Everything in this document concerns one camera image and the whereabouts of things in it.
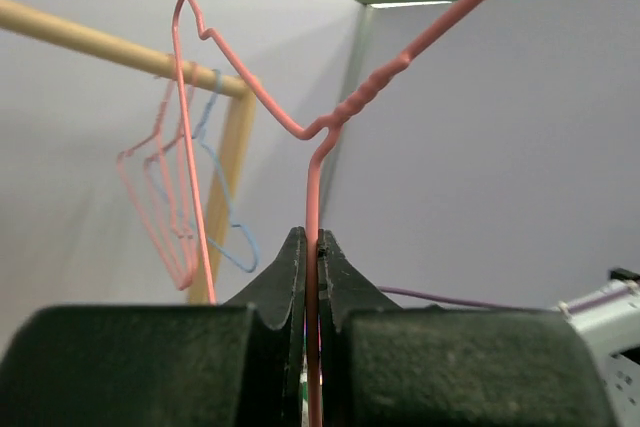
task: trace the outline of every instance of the cable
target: cable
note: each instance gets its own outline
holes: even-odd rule
[[[459,305],[462,307],[473,307],[476,309],[524,310],[520,307],[514,307],[511,305],[494,304],[491,302],[481,302],[477,300],[455,299],[452,297],[444,297],[441,295],[433,295],[433,294],[427,294],[423,292],[416,292],[415,290],[399,289],[397,287],[378,287],[378,290],[385,294],[402,295],[404,297],[413,297],[415,299],[428,300],[429,302],[436,302],[438,304]]]

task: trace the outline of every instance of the wooden dowel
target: wooden dowel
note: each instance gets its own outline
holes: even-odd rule
[[[148,49],[18,2],[0,0],[0,28],[149,74],[174,78],[174,60],[170,54]],[[185,82],[191,83],[193,64],[183,62],[182,70]],[[213,90],[215,86],[215,73],[201,68],[198,71],[198,87]],[[223,76],[221,94],[240,98],[247,91],[241,79]]]
[[[244,164],[247,147],[249,146],[249,137],[251,135],[255,111],[256,96],[251,91],[247,91],[247,93],[239,99],[232,99],[227,108],[224,133],[220,141],[220,147],[218,148],[218,157],[229,186],[231,198],[235,196],[240,182],[240,174],[242,173],[242,165]],[[222,185],[220,184],[218,172],[215,172],[209,188],[205,225],[207,227],[207,235],[209,238],[215,240],[218,245],[224,245],[225,237],[229,230],[228,215],[229,212]],[[208,251],[211,273],[215,283],[220,261],[222,260],[221,254],[211,244],[208,244]],[[200,259],[198,272],[193,280],[193,284],[189,288],[189,303],[204,304],[207,303],[207,301],[207,283],[202,267],[202,259]]]

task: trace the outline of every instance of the purple wire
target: purple wire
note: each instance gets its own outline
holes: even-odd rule
[[[476,300],[462,300],[462,299],[454,299],[451,297],[444,297],[441,295],[432,295],[426,294],[423,292],[416,292],[414,290],[407,289],[398,289],[396,287],[378,287],[380,292],[384,292],[385,294],[393,294],[393,295],[402,295],[404,297],[413,297],[415,299],[428,300],[429,302],[436,302],[439,304],[449,304],[449,305],[459,305],[462,307],[473,307],[477,309],[516,309],[516,310],[526,310],[522,307],[514,307],[510,305],[502,305],[502,304],[494,304],[491,302],[480,302]],[[584,311],[593,309],[595,307],[599,307],[600,305],[607,304],[614,300],[624,297],[628,295],[629,288],[622,288],[620,290],[616,290],[610,293],[603,295],[602,297],[598,297],[593,300],[587,300],[581,304],[574,305],[569,308],[570,314],[579,314]]]
[[[453,299],[451,297],[443,297],[441,295],[425,294],[423,292],[416,292],[414,290],[398,289],[396,287],[378,287],[380,292],[385,294],[402,295],[404,297],[413,297],[415,299],[428,300],[429,302],[437,302],[439,304],[459,305],[462,307],[474,307],[477,309],[518,309],[523,310],[520,307],[513,307],[511,305],[493,304],[491,302],[480,302],[476,300],[462,300]]]

